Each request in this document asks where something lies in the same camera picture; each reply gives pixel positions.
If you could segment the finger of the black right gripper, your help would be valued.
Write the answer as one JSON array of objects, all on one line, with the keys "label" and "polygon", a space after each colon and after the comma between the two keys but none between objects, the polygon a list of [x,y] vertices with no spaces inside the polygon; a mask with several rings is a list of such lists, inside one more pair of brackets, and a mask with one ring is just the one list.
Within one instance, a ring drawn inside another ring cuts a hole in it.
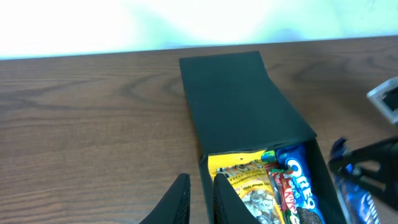
[{"label": "finger of the black right gripper", "polygon": [[346,139],[332,146],[328,166],[333,174],[359,185],[397,210],[397,137],[350,151]]}]

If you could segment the blue Oreo cookie pack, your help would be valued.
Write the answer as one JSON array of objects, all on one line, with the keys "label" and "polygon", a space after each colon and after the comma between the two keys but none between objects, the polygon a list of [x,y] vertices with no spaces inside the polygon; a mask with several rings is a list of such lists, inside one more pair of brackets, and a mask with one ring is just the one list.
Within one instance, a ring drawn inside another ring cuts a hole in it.
[{"label": "blue Oreo cookie pack", "polygon": [[292,169],[292,190],[298,217],[303,224],[325,224],[318,198],[313,193],[311,173],[305,159],[303,144],[284,147],[276,151],[281,168]]}]

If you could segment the yellow snack bag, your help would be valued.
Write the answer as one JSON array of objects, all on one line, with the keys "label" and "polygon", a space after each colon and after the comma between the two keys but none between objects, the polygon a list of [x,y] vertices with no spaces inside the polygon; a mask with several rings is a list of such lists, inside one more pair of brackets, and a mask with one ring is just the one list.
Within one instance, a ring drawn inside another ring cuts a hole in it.
[{"label": "yellow snack bag", "polygon": [[208,170],[212,179],[223,174],[246,208],[260,223],[284,223],[274,181],[269,171],[277,167],[275,163],[263,163],[261,154],[256,152],[234,152],[211,154],[208,157]]}]

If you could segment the dark blue chocolate bar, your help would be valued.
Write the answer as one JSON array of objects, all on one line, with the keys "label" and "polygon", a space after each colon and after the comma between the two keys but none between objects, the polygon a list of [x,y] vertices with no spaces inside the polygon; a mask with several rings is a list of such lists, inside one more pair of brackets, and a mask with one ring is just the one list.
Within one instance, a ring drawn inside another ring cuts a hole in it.
[{"label": "dark blue chocolate bar", "polygon": [[368,160],[360,150],[350,151],[346,142],[346,138],[339,138],[333,143],[328,163],[343,214],[347,223],[378,224],[380,219],[371,193],[350,178],[343,177],[360,176],[357,165]]}]

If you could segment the red green KitKat bar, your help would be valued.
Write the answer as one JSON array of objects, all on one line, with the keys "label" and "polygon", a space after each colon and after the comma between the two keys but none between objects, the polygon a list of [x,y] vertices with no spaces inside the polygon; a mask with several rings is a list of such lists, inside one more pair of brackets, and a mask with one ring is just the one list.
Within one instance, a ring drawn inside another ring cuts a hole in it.
[{"label": "red green KitKat bar", "polygon": [[294,191],[292,188],[292,169],[272,169],[271,176],[277,185],[280,196],[280,207],[286,224],[300,224],[297,213]]}]

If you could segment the green Haribo candy bag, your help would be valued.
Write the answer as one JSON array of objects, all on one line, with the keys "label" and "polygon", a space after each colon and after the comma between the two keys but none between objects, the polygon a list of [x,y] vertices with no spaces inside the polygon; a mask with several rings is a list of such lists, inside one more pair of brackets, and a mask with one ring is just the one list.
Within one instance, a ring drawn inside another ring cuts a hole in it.
[{"label": "green Haribo candy bag", "polygon": [[263,152],[261,154],[261,161],[263,163],[275,163],[275,162],[277,162],[275,151],[265,151],[265,152]]}]

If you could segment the black box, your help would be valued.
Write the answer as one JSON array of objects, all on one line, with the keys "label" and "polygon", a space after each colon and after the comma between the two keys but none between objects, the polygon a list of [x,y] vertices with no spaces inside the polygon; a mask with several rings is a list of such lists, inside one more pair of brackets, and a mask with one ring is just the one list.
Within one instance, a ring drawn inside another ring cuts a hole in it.
[{"label": "black box", "polygon": [[181,58],[179,63],[201,149],[199,170],[210,223],[214,215],[209,154],[300,143],[325,221],[345,223],[315,131],[269,78],[259,52]]}]

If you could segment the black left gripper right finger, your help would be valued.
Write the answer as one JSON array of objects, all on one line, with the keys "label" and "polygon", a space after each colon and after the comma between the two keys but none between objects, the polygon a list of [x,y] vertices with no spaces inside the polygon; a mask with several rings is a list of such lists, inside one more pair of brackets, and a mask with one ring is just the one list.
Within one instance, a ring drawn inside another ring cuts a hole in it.
[{"label": "black left gripper right finger", "polygon": [[215,224],[259,224],[223,174],[216,175],[213,186]]}]

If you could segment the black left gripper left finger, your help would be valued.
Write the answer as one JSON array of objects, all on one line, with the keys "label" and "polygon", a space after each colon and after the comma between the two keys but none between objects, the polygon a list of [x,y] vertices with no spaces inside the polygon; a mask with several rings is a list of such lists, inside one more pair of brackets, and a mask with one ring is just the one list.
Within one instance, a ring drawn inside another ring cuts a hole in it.
[{"label": "black left gripper left finger", "polygon": [[140,224],[189,224],[190,175],[181,173]]}]

